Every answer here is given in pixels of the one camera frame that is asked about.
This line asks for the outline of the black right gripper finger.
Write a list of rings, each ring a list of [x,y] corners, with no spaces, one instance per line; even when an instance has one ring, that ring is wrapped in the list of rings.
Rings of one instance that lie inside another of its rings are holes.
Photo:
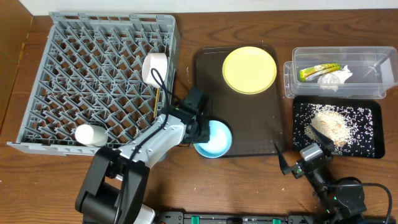
[[[274,143],[274,147],[277,152],[280,170],[284,175],[286,175],[290,172],[290,166],[288,165],[287,161],[285,160],[284,156],[282,155],[276,143]]]
[[[313,135],[318,139],[320,143],[321,150],[324,152],[326,156],[330,156],[333,150],[335,149],[334,141],[321,132],[319,132],[316,128],[314,128],[311,124],[309,125]]]

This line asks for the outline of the light blue plastic bowl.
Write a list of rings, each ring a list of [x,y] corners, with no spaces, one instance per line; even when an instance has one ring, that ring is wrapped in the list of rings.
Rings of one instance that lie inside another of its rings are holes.
[[[210,120],[210,140],[206,143],[195,143],[193,146],[203,157],[219,158],[225,155],[232,143],[233,135],[229,127],[221,121]]]

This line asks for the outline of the leftover rice pile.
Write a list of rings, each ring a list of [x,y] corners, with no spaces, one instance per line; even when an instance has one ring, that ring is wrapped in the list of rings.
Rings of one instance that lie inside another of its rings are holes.
[[[299,103],[293,112],[293,147],[301,150],[318,139],[311,127],[330,138],[333,154],[375,158],[373,113],[369,108]]]

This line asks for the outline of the wooden chopstick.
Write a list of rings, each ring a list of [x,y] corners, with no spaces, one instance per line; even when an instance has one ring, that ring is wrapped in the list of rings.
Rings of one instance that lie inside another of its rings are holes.
[[[155,105],[154,105],[154,112],[153,112],[154,119],[156,119],[156,117],[157,117],[159,97],[160,97],[160,88],[157,89],[156,96],[155,96]]]

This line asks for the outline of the green snack wrapper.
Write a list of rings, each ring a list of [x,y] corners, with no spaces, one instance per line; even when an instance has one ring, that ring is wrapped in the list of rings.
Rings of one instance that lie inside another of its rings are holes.
[[[316,65],[310,68],[302,69],[299,72],[300,80],[303,82],[312,81],[327,73],[335,72],[342,69],[342,64],[339,63],[326,63]]]

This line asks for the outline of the yellow plastic plate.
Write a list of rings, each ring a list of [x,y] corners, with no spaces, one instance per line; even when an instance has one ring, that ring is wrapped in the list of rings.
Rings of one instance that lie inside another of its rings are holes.
[[[255,95],[272,86],[277,65],[271,54],[259,47],[240,47],[226,56],[222,75],[234,91]]]

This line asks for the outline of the pale green plastic cup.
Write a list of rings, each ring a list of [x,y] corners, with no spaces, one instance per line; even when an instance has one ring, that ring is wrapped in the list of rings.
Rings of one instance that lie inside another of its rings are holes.
[[[101,147],[107,143],[108,136],[101,126],[82,124],[76,128],[75,139],[88,147]]]

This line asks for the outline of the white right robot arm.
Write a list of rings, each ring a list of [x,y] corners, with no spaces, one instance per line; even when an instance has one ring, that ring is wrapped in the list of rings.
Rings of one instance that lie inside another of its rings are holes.
[[[282,173],[293,174],[296,179],[306,177],[312,185],[321,205],[332,217],[328,223],[365,223],[363,212],[367,210],[364,190],[354,177],[337,180],[331,174],[328,164],[333,160],[335,143],[330,138],[310,126],[318,140],[300,151],[301,160],[289,166],[278,145],[275,149]]]

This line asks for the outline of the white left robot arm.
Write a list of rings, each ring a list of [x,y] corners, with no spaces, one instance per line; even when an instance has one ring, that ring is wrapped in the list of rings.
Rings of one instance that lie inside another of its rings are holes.
[[[177,106],[167,105],[155,123],[131,144],[101,147],[93,157],[75,202],[83,223],[152,223],[155,211],[144,205],[152,167],[179,144],[208,142],[208,96],[192,88]]]

